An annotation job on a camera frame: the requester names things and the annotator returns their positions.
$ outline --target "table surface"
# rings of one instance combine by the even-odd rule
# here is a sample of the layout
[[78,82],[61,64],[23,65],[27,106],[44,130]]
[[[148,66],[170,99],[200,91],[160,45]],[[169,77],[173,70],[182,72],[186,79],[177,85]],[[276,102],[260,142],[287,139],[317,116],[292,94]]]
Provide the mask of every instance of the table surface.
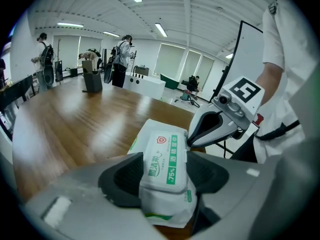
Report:
[[[193,114],[165,102],[103,85],[85,93],[82,77],[23,103],[13,131],[13,169],[24,201],[64,172],[127,154],[148,119],[189,128]],[[157,226],[169,239],[186,239],[184,229]]]

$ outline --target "white desk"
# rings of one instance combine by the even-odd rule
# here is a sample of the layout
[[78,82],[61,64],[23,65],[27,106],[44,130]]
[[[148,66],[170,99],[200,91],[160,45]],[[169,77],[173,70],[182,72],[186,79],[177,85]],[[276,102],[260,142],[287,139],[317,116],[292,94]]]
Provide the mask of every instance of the white desk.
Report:
[[123,88],[160,100],[164,92],[165,85],[166,82],[158,78],[141,74],[134,74],[134,76],[132,76],[130,75],[130,72],[126,72]]

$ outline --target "black backpack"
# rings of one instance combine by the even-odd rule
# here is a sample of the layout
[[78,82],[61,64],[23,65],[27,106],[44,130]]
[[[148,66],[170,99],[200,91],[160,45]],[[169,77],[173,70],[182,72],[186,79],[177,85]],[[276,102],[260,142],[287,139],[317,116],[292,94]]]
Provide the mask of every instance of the black backpack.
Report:
[[113,48],[115,50],[115,52],[113,54],[113,56],[114,56],[113,64],[119,64],[121,62],[121,49],[120,49],[120,47],[122,46],[122,44],[124,42],[126,42],[126,40],[124,40],[122,43],[120,43],[119,46],[116,46]]
[[40,63],[42,66],[51,66],[53,64],[54,49],[52,48],[51,44],[46,46],[44,42],[41,43],[44,45],[44,50],[40,57]]
[[98,52],[96,49],[88,49],[88,51],[95,53],[99,58],[101,57],[100,52]]

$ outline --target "white shirt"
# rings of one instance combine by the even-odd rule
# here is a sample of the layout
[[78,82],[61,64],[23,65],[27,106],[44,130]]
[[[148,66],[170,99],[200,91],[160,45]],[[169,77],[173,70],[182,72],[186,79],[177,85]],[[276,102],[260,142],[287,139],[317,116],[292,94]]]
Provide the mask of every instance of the white shirt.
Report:
[[[319,63],[317,38],[292,0],[277,0],[274,15],[269,9],[264,12],[263,38],[263,63],[273,63],[282,68],[287,76],[287,86],[274,112],[262,121],[258,136],[274,131],[281,123],[288,126],[298,119],[288,101]],[[273,140],[254,138],[256,159],[258,163],[264,163],[267,157],[281,155],[285,149],[304,139],[301,125]]]
[[97,70],[96,69],[96,65],[97,65],[97,62],[98,60],[96,60],[96,58],[98,58],[98,55],[93,52],[93,51],[90,51],[90,50],[86,50],[84,53],[83,53],[84,57],[85,58],[88,58],[90,60],[90,56],[93,55],[93,59],[91,60],[91,63],[92,63],[92,70],[95,71]]
[[[119,47],[122,42],[123,41],[119,41],[116,46]],[[127,58],[131,57],[131,54],[129,52],[129,50],[130,50],[129,42],[128,41],[124,41],[124,43],[120,46],[120,50],[121,50],[121,59],[120,59],[120,63],[119,64],[124,66],[124,67],[127,67],[127,64],[128,64],[127,63]]]
[[[45,43],[46,46],[49,46],[50,44],[47,42],[47,41],[43,41]],[[45,50],[45,45],[42,43],[42,42],[39,42],[37,45],[36,45],[36,54],[35,54],[35,57],[41,57],[43,51]],[[35,64],[35,71],[36,72],[39,72],[39,71],[43,71],[43,67],[41,66],[41,63],[40,63],[40,60],[38,60],[38,62]]]

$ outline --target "person bending over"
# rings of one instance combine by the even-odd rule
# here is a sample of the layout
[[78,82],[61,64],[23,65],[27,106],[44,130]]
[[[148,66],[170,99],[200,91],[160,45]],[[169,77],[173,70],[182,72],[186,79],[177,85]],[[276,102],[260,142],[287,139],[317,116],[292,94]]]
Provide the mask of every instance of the person bending over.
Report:
[[193,96],[195,100],[198,99],[197,95],[200,92],[200,89],[198,88],[199,83],[199,76],[197,75],[196,77],[192,77],[191,81],[189,82],[189,86],[187,87],[189,91],[195,92],[195,95]]
[[92,70],[95,71],[97,69],[98,66],[98,55],[90,50],[86,50],[84,53],[80,53],[78,59],[85,59],[92,61]]
[[116,52],[113,66],[113,79],[112,85],[122,88],[124,86],[126,70],[127,70],[127,58],[132,58],[132,54],[129,53],[130,45],[132,41],[132,36],[127,34],[119,41],[115,47]]

